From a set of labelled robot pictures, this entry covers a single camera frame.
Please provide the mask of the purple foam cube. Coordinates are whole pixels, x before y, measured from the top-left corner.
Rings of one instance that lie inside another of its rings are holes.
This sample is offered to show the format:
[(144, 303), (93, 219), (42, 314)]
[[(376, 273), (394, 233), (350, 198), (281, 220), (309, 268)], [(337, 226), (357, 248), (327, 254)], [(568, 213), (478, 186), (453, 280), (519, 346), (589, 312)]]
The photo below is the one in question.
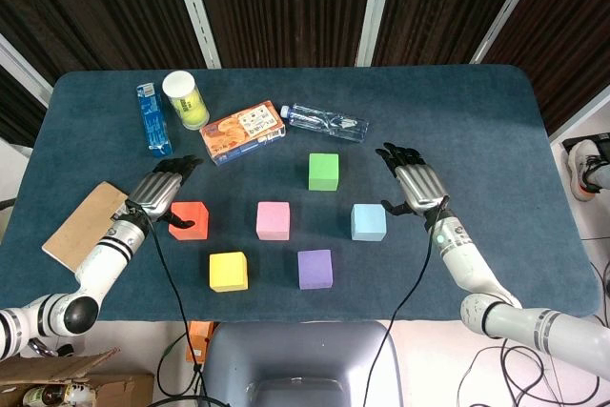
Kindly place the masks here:
[(327, 289), (334, 283), (330, 250), (297, 253), (298, 281), (301, 290)]

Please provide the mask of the white sneaker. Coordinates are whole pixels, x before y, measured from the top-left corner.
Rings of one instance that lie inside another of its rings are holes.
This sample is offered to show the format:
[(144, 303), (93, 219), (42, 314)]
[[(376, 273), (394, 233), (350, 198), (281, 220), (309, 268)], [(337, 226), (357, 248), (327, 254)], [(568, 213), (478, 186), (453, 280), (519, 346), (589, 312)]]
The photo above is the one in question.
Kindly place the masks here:
[(585, 139), (577, 143), (568, 153), (568, 170), (570, 173), (570, 189), (573, 196), (581, 202), (587, 202), (595, 197), (596, 191), (587, 187), (583, 181), (586, 170), (587, 154), (591, 151), (590, 142)]

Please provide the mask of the chrome caster leg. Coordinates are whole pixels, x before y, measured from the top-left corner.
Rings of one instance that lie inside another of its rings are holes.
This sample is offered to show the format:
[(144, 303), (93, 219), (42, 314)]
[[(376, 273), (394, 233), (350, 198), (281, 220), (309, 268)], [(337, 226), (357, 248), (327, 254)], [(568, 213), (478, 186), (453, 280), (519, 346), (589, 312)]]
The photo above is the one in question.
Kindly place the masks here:
[(40, 339), (32, 338), (28, 341), (28, 346), (41, 357), (63, 357), (72, 356), (74, 354), (74, 348), (69, 343), (64, 344), (53, 350)]

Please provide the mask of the brown spiral notebook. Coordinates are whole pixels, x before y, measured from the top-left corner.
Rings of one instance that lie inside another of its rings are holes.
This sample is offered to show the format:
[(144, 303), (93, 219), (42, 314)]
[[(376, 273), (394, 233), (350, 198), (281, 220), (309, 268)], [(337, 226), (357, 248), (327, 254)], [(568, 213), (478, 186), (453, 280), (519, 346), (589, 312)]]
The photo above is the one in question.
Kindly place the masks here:
[(125, 211), (127, 195), (98, 184), (42, 245), (42, 251), (75, 273), (98, 240)]

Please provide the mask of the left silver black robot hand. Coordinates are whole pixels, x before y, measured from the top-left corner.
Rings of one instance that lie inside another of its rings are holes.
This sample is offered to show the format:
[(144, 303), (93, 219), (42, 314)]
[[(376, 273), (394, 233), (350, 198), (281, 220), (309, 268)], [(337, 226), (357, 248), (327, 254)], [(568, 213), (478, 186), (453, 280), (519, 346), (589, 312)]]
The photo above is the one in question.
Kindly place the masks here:
[(181, 219), (171, 210), (171, 205), (182, 185), (202, 162), (194, 155), (161, 160), (129, 194), (125, 201), (127, 213), (119, 219), (137, 225), (144, 234), (148, 224), (158, 220), (178, 229), (191, 228), (195, 222)]

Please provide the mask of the orange foam cube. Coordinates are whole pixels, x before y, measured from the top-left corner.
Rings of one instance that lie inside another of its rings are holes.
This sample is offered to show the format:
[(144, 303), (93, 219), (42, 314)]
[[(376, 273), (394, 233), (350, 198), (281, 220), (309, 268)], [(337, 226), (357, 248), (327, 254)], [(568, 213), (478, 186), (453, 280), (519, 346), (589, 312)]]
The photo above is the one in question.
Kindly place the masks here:
[(181, 229), (170, 224), (168, 231), (175, 239), (188, 241), (206, 240), (208, 238), (209, 211), (203, 202), (174, 202), (171, 210), (181, 220), (193, 222), (193, 225), (187, 229)]

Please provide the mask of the yellow foam cube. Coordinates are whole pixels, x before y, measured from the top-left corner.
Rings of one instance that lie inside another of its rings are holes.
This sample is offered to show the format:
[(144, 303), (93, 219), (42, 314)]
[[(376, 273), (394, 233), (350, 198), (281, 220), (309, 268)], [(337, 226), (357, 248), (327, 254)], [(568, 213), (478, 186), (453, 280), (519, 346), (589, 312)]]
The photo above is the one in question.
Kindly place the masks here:
[(216, 293), (247, 290), (249, 279), (246, 255), (243, 252), (211, 254), (209, 284)]

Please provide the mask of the brown cardboard box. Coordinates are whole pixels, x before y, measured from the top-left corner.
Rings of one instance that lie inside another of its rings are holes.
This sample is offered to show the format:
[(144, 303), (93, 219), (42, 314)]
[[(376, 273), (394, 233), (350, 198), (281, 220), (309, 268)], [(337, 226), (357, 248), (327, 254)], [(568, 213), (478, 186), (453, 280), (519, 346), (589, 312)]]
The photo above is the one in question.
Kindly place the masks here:
[(96, 372), (117, 353), (113, 348), (94, 356), (14, 356), (2, 361), (0, 407), (24, 407), (23, 395), (36, 386), (69, 383), (86, 384), (94, 390), (92, 407), (147, 407), (153, 402), (153, 375)]

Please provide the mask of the orange device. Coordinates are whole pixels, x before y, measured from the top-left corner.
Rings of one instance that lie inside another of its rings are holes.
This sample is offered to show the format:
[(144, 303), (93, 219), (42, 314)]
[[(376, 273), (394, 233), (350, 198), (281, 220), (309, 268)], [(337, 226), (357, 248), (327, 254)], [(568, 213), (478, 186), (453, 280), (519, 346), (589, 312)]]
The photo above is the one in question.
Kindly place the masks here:
[(186, 349), (186, 361), (203, 364), (206, 360), (208, 347), (214, 333), (215, 324), (213, 321), (190, 321), (188, 325), (189, 338), (193, 346), (191, 353), (190, 346)]

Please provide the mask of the blue table cloth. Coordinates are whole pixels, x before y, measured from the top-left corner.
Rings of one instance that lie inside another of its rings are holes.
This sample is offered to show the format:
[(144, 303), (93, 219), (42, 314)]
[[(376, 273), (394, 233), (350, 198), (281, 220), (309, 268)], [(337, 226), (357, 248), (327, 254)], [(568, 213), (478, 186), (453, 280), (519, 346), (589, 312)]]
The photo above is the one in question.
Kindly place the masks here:
[[(166, 119), (176, 156), (203, 162), (178, 199), (210, 214), (208, 238), (179, 241), (165, 224), (146, 239), (101, 306), (103, 320), (456, 319), (463, 291), (423, 222), (389, 216), (379, 242), (351, 238), (356, 203), (404, 195), (375, 149), (418, 150), (450, 195), (499, 282), (526, 307), (586, 316), (599, 283), (581, 245), (538, 103), (525, 73), (502, 65), (197, 70), (213, 119), (264, 100), (343, 112), (369, 122), (354, 143), (288, 128), (283, 138), (215, 165), (198, 132)], [(308, 190), (309, 154), (337, 153), (335, 192)], [(260, 240), (257, 204), (290, 204), (290, 239)], [(297, 253), (330, 250), (331, 288), (301, 290)], [(249, 287), (216, 293), (211, 254), (243, 252)]]

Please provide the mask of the white partition post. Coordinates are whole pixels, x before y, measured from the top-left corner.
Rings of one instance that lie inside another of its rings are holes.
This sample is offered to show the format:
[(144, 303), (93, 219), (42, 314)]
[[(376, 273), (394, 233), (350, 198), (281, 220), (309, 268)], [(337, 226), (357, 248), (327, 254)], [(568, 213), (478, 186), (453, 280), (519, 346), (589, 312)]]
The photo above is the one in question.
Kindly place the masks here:
[(45, 108), (49, 107), (53, 86), (34, 66), (0, 33), (0, 67), (9, 73)]
[(519, 4), (520, 0), (505, 0), (487, 32), (481, 39), (470, 64), (480, 64), (495, 43), (499, 33)]
[(610, 103), (610, 85), (600, 91), (595, 97), (587, 102), (582, 108), (580, 108), (574, 115), (572, 115), (566, 122), (564, 122), (556, 131), (549, 135), (549, 142), (551, 145), (561, 141), (566, 134), (572, 131), (574, 128), (582, 124), (605, 105)]
[(183, 0), (193, 31), (208, 69), (220, 70), (221, 59), (214, 40), (214, 33), (204, 0)]
[(356, 53), (356, 67), (370, 67), (385, 9), (386, 0), (367, 0)]

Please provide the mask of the light blue foam cube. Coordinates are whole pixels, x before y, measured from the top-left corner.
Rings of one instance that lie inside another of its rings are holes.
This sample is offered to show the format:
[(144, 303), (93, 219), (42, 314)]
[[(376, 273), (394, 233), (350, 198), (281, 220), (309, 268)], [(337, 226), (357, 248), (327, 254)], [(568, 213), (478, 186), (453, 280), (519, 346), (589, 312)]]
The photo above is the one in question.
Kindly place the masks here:
[(355, 204), (351, 212), (351, 235), (355, 241), (381, 241), (387, 233), (386, 213), (380, 204)]

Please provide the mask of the orange cookie box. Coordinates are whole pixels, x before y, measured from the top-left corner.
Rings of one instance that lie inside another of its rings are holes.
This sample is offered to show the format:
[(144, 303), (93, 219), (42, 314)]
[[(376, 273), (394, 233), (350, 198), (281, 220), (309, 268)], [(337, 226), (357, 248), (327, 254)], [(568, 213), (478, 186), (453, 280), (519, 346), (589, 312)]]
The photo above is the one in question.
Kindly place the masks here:
[(233, 113), (200, 129), (215, 165), (222, 165), (283, 138), (285, 124), (270, 100)]

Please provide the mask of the blue snack carton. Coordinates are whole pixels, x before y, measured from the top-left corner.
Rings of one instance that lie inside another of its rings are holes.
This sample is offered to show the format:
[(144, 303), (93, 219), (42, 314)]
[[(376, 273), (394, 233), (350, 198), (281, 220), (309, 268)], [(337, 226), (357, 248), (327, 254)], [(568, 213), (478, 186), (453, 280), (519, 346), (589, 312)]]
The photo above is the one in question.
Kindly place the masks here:
[(173, 146), (168, 135), (160, 95), (153, 82), (136, 87), (148, 150), (155, 157), (169, 156)]

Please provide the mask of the pink foam cube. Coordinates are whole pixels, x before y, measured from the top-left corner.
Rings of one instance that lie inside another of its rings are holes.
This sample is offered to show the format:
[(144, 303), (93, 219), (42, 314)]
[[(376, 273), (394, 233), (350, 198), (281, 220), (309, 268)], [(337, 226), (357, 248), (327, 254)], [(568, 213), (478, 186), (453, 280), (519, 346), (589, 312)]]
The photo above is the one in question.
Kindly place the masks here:
[(290, 204), (261, 201), (257, 204), (256, 234), (260, 240), (287, 241), (290, 239)]

